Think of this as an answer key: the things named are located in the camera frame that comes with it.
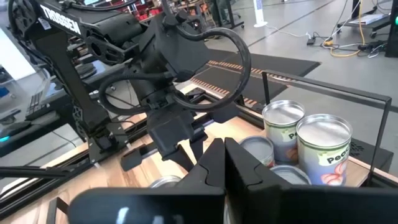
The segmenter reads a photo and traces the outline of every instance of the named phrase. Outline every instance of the wooden surface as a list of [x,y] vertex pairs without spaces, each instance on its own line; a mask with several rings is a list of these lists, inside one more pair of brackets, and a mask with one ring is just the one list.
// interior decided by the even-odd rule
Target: wooden surface
[[[183,89],[183,92],[188,92],[196,87],[197,86],[194,84],[189,85]],[[145,117],[146,116],[144,114],[139,114],[133,116],[131,120],[137,122]],[[210,145],[214,138],[232,137],[236,141],[240,141],[247,136],[264,134],[259,128],[238,117],[235,117],[224,124],[213,123],[206,127],[206,133],[208,135],[208,139],[204,142],[204,149]],[[103,161],[99,167],[92,167],[59,188],[49,192],[41,199],[28,205],[10,217],[7,217],[0,223],[45,223],[49,202],[56,196],[62,198],[66,203],[70,203],[74,197],[87,189],[95,187],[148,187],[153,181],[164,175],[177,175],[179,177],[183,177],[187,173],[183,168],[172,161],[162,161],[159,153],[144,159],[140,166],[137,166],[128,172],[124,172],[119,164],[121,156],[132,148],[138,147],[142,144],[149,144],[151,142],[152,139],[148,135],[140,138],[132,143],[127,149]],[[196,162],[192,154],[192,150],[189,147],[189,141],[182,141],[181,144],[192,161]],[[59,162],[62,162],[84,150],[87,150],[86,144],[64,154],[46,164],[46,166],[58,164]],[[356,159],[349,159],[347,166],[347,186],[358,187],[363,183],[369,173],[369,168],[366,168],[366,165],[367,164],[358,163]],[[11,183],[7,187],[16,184],[16,182]],[[59,211],[57,212],[57,223],[67,223],[66,215]]]

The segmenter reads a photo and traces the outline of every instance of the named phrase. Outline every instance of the tin can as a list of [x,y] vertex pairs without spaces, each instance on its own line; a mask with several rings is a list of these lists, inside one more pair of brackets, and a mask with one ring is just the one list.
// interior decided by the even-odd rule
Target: tin can
[[298,163],[296,125],[304,114],[304,106],[291,100],[275,101],[263,109],[264,128],[274,145],[276,164]]
[[285,179],[291,184],[311,185],[310,178],[299,168],[289,165],[279,165],[271,168],[279,177]]
[[151,183],[149,188],[174,187],[180,180],[181,178],[174,175],[163,176]]
[[264,166],[268,168],[274,166],[274,145],[269,139],[263,136],[249,136],[240,141],[239,144]]
[[297,124],[300,168],[312,184],[344,185],[353,129],[329,114],[307,116]]

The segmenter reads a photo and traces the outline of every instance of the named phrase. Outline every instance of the black wire frame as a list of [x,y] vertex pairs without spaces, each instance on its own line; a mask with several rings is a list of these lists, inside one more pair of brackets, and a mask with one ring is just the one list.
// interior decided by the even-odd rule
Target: black wire frame
[[334,85],[331,83],[325,83],[317,80],[311,80],[309,78],[299,77],[296,75],[290,75],[286,73],[276,72],[272,70],[265,70],[262,72],[262,81],[264,84],[264,94],[266,97],[266,105],[271,101],[268,89],[268,79],[272,82],[278,82],[283,85],[290,85],[304,90],[309,90],[324,95],[332,96],[342,100],[348,100],[353,103],[359,103],[362,105],[371,106],[373,108],[379,108],[383,110],[379,132],[377,134],[376,144],[374,145],[374,151],[372,161],[370,164],[369,175],[367,179],[367,186],[371,185],[373,172],[374,172],[374,157],[380,148],[382,137],[384,134],[384,128],[386,127],[387,117],[391,107],[392,98],[390,96],[384,96],[377,93],[370,93],[367,91],[357,90],[345,86]]

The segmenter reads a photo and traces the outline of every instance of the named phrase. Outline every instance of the robotic arm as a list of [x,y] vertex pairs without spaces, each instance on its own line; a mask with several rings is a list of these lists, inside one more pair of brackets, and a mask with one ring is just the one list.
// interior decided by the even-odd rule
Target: robotic arm
[[[217,112],[230,105],[246,86],[251,58],[248,47],[233,31],[215,28],[196,34],[184,23],[185,11],[174,15],[162,0],[163,13],[149,25],[133,15],[115,11],[132,4],[113,7],[88,7],[70,1],[9,0],[11,30],[26,51],[48,63],[75,104],[75,119],[87,136],[90,159],[98,162],[108,153],[124,147],[119,126],[110,123],[107,110],[121,115],[147,113],[147,130],[164,159],[182,165],[177,143],[193,140],[203,127],[195,126],[192,111]],[[88,50],[109,65],[125,63],[122,74],[113,75],[99,88],[101,105],[92,101],[67,55],[67,33],[82,38]],[[204,39],[222,35],[234,42],[243,61],[243,74],[236,89],[220,101],[195,105],[177,91],[173,82],[189,80],[208,61]],[[139,100],[139,107],[124,109],[112,105],[106,89],[112,83],[129,80]],[[190,170],[193,165],[184,165]]]

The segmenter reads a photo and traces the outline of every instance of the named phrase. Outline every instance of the gray floor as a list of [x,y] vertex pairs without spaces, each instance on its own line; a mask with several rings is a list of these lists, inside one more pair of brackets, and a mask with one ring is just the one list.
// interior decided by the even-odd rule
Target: gray floor
[[[317,31],[320,35],[330,35],[333,26],[338,19],[345,0],[291,0],[280,4],[278,0],[263,0],[263,11],[265,21],[270,26],[278,27],[282,31],[297,35],[306,32],[312,34]],[[342,17],[345,20],[351,9],[352,1],[348,1],[346,12]],[[383,8],[389,8],[391,2],[381,4]],[[373,7],[371,1],[365,1],[363,11]],[[329,51],[321,47],[307,47],[305,37],[293,37],[291,35],[276,32],[274,29],[261,27],[254,28],[253,1],[239,0],[233,5],[234,12],[238,12],[245,21],[245,28],[235,28],[235,31],[245,40],[254,54],[272,55],[278,57],[297,58],[319,61],[322,64],[310,72],[306,77],[321,80],[337,85],[349,86],[360,90],[380,93],[391,96],[393,104],[398,97],[395,90],[398,83],[397,59],[385,58],[383,54],[375,58],[350,57],[334,58]],[[369,30],[364,30],[366,41],[369,42]],[[389,28],[380,30],[379,33],[387,33]],[[386,39],[386,35],[377,37]],[[334,38],[340,45],[360,42],[359,30],[344,27],[343,32]],[[236,47],[227,39],[211,40],[206,43],[209,48],[235,51]],[[17,82],[16,86],[23,89],[25,100],[33,94],[41,84],[41,78],[31,76]],[[119,83],[113,94],[129,101],[129,92],[126,83]],[[307,113],[331,113],[347,119],[354,128],[353,136],[362,141],[374,144],[376,141],[377,128],[379,126],[382,111],[368,106],[357,105],[348,101],[338,100],[319,95],[309,91],[288,88],[274,100],[291,99],[297,100],[305,105]],[[387,121],[382,147],[392,152],[398,152],[398,114],[390,113]],[[69,126],[56,130],[58,134],[73,140],[79,144],[80,140]],[[23,165],[34,161],[34,165],[40,166],[71,150],[73,146],[52,133],[32,142],[29,145],[0,158],[1,166]],[[398,157],[395,156],[390,173],[398,175]],[[0,180],[0,187],[11,181],[11,179]]]

